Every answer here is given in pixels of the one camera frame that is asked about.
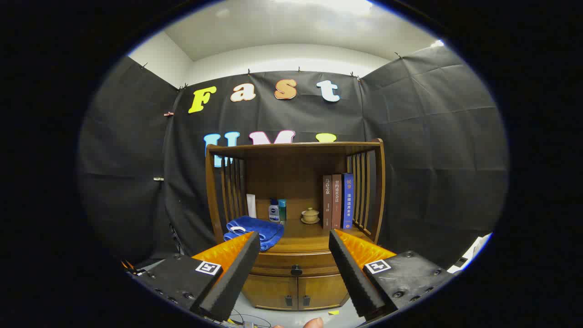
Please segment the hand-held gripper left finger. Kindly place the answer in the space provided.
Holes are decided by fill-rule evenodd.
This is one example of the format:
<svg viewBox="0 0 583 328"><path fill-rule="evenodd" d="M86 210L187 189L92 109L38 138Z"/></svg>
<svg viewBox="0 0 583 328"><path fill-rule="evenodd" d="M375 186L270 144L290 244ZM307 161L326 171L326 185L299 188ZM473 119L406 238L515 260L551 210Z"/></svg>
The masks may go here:
<svg viewBox="0 0 583 328"><path fill-rule="evenodd" d="M214 321L229 319L260 253L260 235L248 232L195 256L173 255L129 276L154 295Z"/></svg>

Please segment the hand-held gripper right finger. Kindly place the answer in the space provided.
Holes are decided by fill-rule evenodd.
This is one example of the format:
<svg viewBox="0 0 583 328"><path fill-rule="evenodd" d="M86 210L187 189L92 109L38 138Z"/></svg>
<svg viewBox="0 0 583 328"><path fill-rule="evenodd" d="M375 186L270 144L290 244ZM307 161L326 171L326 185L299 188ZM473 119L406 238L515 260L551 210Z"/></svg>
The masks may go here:
<svg viewBox="0 0 583 328"><path fill-rule="evenodd" d="M399 254L339 229L329 250L358 316L375 320L427 299L454 274L415 251Z"/></svg>

